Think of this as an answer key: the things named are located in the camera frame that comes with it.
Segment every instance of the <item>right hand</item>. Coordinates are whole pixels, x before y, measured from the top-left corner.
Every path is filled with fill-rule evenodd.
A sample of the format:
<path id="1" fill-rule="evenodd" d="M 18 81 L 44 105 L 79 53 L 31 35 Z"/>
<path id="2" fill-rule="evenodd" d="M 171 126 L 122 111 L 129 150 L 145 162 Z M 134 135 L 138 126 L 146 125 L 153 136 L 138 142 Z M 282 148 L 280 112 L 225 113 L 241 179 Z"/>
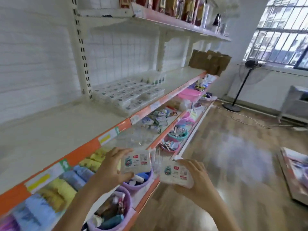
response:
<path id="1" fill-rule="evenodd" d="M 222 201 L 208 174 L 206 173 L 203 163 L 194 159 L 179 159 L 177 162 L 189 170 L 193 177 L 194 185 L 191 189 L 174 185 L 173 188 L 176 192 L 189 198 L 205 210 L 210 210 L 215 207 L 217 203 Z"/>

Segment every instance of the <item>brown cardboard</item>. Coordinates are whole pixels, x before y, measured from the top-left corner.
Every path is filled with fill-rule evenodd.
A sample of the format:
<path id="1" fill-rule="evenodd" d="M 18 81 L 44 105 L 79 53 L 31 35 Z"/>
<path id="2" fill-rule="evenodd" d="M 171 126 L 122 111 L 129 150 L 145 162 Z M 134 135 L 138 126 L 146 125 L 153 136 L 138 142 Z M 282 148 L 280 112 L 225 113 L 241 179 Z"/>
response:
<path id="1" fill-rule="evenodd" d="M 221 72 L 227 68 L 230 60 L 231 57 L 229 55 L 221 54 L 220 52 L 194 50 L 188 66 L 196 69 L 204 69 L 209 74 L 220 76 Z"/>

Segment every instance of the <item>floor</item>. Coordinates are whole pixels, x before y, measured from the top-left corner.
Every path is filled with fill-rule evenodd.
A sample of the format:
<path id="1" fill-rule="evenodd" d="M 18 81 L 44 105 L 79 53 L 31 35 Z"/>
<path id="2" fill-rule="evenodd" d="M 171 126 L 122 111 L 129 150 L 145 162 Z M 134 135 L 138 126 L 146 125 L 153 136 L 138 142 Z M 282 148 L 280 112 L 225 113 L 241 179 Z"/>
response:
<path id="1" fill-rule="evenodd" d="M 260 124 L 275 119 L 243 110 Z M 242 230 L 307 231 L 308 207 L 290 200 L 276 153 L 284 146 L 308 155 L 308 132 L 265 129 L 246 117 L 212 108 L 183 158 L 201 161 Z M 187 198 L 160 183 L 131 231 L 212 231 L 213 219 Z"/>

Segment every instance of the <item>electric cord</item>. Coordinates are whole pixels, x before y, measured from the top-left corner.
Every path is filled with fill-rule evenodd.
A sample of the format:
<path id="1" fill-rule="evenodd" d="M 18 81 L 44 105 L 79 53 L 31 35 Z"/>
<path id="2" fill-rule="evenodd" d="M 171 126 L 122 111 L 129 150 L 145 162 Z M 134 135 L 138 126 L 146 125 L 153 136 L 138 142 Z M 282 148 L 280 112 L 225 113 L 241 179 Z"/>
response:
<path id="1" fill-rule="evenodd" d="M 217 105 L 213 105 L 213 108 L 218 108 L 218 109 L 221 109 L 221 110 L 227 110 L 227 111 L 229 111 L 229 112 L 231 112 L 231 113 L 235 113 L 235 114 L 237 114 L 237 115 L 240 115 L 240 116 L 243 116 L 243 117 L 247 117 L 247 118 L 253 120 L 257 125 L 259 125 L 259 126 L 262 127 L 262 128 L 265 128 L 265 129 L 276 129 L 275 127 L 284 127 L 284 128 L 286 128 L 286 129 L 293 129 L 293 127 L 297 127 L 297 126 L 294 126 L 294 125 L 279 125 L 279 124 L 272 124 L 272 125 L 269 125 L 269 126 L 265 126 L 265 125 L 262 125 L 262 124 L 258 123 L 255 119 L 253 119 L 253 118 L 251 118 L 251 117 L 248 117 L 248 116 L 245 116 L 245 115 L 242 115 L 242 114 L 239 114 L 239 113 L 230 111 L 230 110 L 228 110 L 228 109 L 220 108 L 220 107 L 218 107 Z M 241 119 L 239 119 L 239 118 L 235 118 L 235 117 L 233 117 L 233 116 L 225 116 L 225 117 L 230 117 L 230 118 L 232 118 L 234 121 L 240 122 L 240 123 L 245 124 L 245 125 L 248 125 L 248 126 L 255 126 L 255 125 L 253 125 L 253 124 L 244 123 L 243 120 L 241 120 Z"/>

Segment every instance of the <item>electric fan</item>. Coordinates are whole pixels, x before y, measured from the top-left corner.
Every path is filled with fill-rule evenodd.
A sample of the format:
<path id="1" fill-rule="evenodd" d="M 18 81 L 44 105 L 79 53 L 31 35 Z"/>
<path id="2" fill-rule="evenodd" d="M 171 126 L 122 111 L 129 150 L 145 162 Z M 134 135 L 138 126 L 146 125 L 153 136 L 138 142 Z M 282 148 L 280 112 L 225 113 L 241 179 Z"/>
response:
<path id="1" fill-rule="evenodd" d="M 241 74 L 241 67 L 239 68 L 239 77 L 240 77 L 240 80 L 242 82 L 242 85 L 239 89 L 239 91 L 237 92 L 237 95 L 233 101 L 232 104 L 230 103 L 224 103 L 222 106 L 227 109 L 227 110 L 230 110 L 230 111 L 233 111 L 233 112 L 239 112 L 241 111 L 241 108 L 237 105 L 235 105 L 236 101 L 237 101 L 237 98 L 238 96 L 240 95 L 242 89 L 243 89 L 243 86 L 245 83 L 247 84 L 256 84 L 258 82 L 260 82 L 261 80 L 263 80 L 267 74 L 270 72 L 269 70 L 267 69 L 262 69 L 262 70 L 259 70 L 257 68 L 260 68 L 261 66 L 263 66 L 262 64 L 258 63 L 257 60 L 248 60 L 245 62 L 245 68 L 248 69 L 248 72 L 245 76 L 245 78 L 243 79 L 243 74 Z M 261 71 L 261 73 L 258 73 L 258 74 L 255 74 L 254 75 L 251 75 L 252 72 L 254 70 L 259 70 Z"/>

